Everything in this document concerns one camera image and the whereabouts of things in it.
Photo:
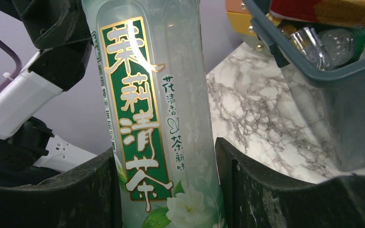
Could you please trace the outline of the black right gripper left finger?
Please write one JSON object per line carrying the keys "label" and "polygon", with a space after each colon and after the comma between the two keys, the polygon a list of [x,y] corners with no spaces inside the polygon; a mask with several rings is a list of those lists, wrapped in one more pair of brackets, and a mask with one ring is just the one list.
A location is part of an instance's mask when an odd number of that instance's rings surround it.
{"label": "black right gripper left finger", "polygon": [[0,185],[0,228],[120,228],[112,150],[36,185]]}

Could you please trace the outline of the amber tea bottle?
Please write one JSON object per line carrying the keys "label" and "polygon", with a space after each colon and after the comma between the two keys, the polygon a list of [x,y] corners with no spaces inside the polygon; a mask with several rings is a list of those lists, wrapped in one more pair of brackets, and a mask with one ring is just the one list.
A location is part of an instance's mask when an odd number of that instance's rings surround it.
{"label": "amber tea bottle", "polygon": [[365,28],[365,0],[272,0],[269,13],[289,20]]}

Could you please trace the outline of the green tea bottle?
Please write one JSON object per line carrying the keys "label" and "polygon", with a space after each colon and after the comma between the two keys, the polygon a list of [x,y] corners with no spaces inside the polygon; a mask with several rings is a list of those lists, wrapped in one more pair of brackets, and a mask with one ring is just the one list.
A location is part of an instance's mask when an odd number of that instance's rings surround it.
{"label": "green tea bottle", "polygon": [[124,228],[225,228],[197,0],[84,0]]}

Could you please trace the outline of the plain clear bottle white cap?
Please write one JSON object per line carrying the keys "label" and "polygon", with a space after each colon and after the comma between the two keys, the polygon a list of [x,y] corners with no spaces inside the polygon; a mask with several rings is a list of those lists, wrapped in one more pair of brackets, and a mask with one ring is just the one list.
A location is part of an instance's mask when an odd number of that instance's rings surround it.
{"label": "plain clear bottle white cap", "polygon": [[292,33],[288,40],[311,65],[322,71],[342,66],[356,54],[355,35],[345,28],[317,31],[306,26]]}

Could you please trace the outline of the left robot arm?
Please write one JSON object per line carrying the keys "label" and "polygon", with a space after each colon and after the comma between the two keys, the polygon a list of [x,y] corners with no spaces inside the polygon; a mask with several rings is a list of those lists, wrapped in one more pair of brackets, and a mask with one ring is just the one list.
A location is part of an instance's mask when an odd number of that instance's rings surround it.
{"label": "left robot arm", "polygon": [[92,41],[79,0],[0,0],[0,11],[21,21],[37,48],[22,64],[0,40],[15,62],[0,85],[0,186],[11,188],[38,184],[95,157],[35,117],[84,77]]}

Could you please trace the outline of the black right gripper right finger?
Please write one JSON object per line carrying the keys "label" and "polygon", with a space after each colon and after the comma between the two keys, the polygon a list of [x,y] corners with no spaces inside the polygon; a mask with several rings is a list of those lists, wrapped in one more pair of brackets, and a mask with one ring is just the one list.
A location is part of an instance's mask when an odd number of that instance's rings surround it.
{"label": "black right gripper right finger", "polygon": [[215,143],[230,228],[365,228],[365,175],[319,184],[279,173],[224,138]]}

